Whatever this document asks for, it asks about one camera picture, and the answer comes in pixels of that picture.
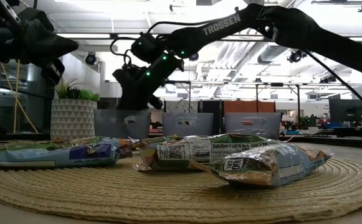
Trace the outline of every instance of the white geometric planter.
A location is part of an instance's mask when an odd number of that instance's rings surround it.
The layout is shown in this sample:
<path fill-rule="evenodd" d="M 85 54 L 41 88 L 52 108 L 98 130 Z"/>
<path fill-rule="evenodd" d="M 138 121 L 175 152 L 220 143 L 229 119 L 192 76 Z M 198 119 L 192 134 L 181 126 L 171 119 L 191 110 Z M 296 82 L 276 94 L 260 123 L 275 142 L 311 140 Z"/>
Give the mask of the white geometric planter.
<path fill-rule="evenodd" d="M 64 141 L 95 137 L 93 111 L 97 102 L 90 100 L 53 99 L 50 138 Z"/>

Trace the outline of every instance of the table surface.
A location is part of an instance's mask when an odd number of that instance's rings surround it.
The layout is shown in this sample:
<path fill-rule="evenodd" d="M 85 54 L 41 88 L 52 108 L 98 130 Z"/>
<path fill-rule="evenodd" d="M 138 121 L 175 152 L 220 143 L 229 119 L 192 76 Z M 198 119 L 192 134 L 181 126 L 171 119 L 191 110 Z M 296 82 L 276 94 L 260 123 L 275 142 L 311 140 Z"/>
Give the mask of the table surface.
<path fill-rule="evenodd" d="M 362 149 L 353 147 L 329 146 L 322 144 L 295 143 L 303 147 L 322 149 L 325 152 L 335 153 L 335 156 L 362 162 Z M 54 215 L 44 215 L 27 212 L 17 208 L 12 208 L 0 204 L 0 224 L 102 224 L 105 222 L 91 222 L 86 220 L 76 220 L 72 218 L 59 217 Z M 362 209 L 341 218 L 332 220 L 319 220 L 314 222 L 304 222 L 307 224 L 362 224 Z"/>

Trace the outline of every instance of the gray plastic bin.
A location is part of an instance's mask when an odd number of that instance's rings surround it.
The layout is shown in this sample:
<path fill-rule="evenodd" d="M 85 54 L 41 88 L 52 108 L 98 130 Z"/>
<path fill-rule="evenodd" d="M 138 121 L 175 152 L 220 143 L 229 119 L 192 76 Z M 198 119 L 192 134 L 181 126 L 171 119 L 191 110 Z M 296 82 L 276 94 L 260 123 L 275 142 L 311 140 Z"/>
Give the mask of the gray plastic bin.
<path fill-rule="evenodd" d="M 149 136 L 150 117 L 147 111 L 95 110 L 95 135 L 145 139 Z"/>
<path fill-rule="evenodd" d="M 280 113 L 228 113 L 225 114 L 226 133 L 256 134 L 264 138 L 279 139 Z"/>
<path fill-rule="evenodd" d="M 163 113 L 165 136 L 210 136 L 212 134 L 212 113 Z"/>

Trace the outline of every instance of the round jute mat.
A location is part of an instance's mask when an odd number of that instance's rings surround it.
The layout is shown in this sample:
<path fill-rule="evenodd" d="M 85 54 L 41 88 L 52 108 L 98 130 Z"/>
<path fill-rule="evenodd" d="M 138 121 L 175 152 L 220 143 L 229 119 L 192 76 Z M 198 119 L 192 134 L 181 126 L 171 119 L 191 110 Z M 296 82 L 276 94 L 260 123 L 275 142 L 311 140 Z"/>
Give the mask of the round jute mat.
<path fill-rule="evenodd" d="M 335 218 L 362 207 L 362 164 L 330 159 L 274 189 L 233 188 L 203 172 L 113 167 L 0 170 L 0 202 L 35 212 L 123 223 L 275 223 Z"/>

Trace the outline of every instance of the computer monitor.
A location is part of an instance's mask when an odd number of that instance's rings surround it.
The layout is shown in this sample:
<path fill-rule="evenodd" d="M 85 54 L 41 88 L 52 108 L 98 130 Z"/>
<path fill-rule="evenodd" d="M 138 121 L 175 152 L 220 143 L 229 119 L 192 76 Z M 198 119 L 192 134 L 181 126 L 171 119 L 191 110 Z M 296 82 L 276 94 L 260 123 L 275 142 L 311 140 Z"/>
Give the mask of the computer monitor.
<path fill-rule="evenodd" d="M 362 121 L 361 100 L 330 99 L 329 107 L 331 122 L 343 123 L 345 121 Z"/>

